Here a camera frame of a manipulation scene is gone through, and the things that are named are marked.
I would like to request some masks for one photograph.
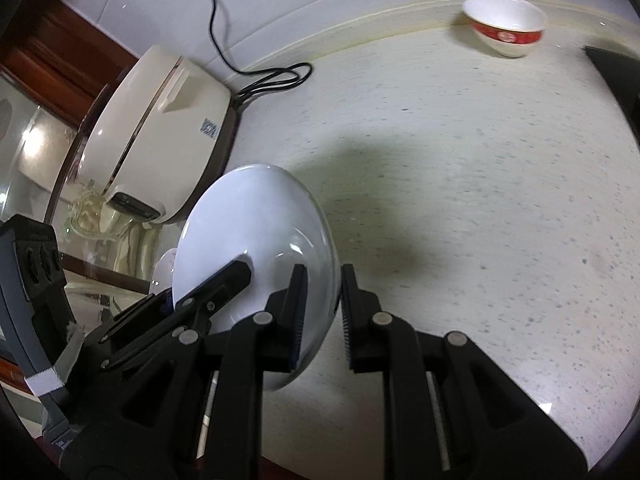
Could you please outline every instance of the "rice cooker handle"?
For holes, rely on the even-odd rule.
[[[104,197],[106,204],[121,213],[133,216],[143,222],[161,219],[166,211],[162,203],[145,198],[140,200],[129,186],[118,184],[112,187]]]
[[[178,97],[182,86],[187,81],[190,76],[190,71],[188,68],[182,68],[178,70],[177,73],[169,81],[169,84],[166,86],[162,95],[158,99],[158,111],[164,113],[167,111],[167,107],[175,101],[175,98]]]

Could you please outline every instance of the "rice cooker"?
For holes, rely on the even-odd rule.
[[[153,46],[100,114],[76,181],[142,221],[183,220],[225,169],[236,133],[230,104],[213,76]]]

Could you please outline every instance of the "glass cabinet door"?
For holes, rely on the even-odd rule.
[[[0,221],[14,214],[44,221],[76,135],[0,76]],[[92,296],[103,307],[113,307],[115,314],[148,291],[154,266],[165,251],[177,246],[181,225],[141,222],[109,208],[99,193],[76,184],[82,148],[80,142],[50,224],[63,253],[68,291]]]

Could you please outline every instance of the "red and white bowl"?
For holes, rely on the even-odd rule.
[[[525,0],[465,0],[478,38],[503,56],[528,54],[542,38],[546,14]]]

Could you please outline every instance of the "white strap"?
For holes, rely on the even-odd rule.
[[[33,395],[41,397],[66,384],[80,355],[80,349],[84,343],[84,332],[76,323],[69,323],[69,326],[66,327],[66,338],[65,349],[51,368],[24,378]]]

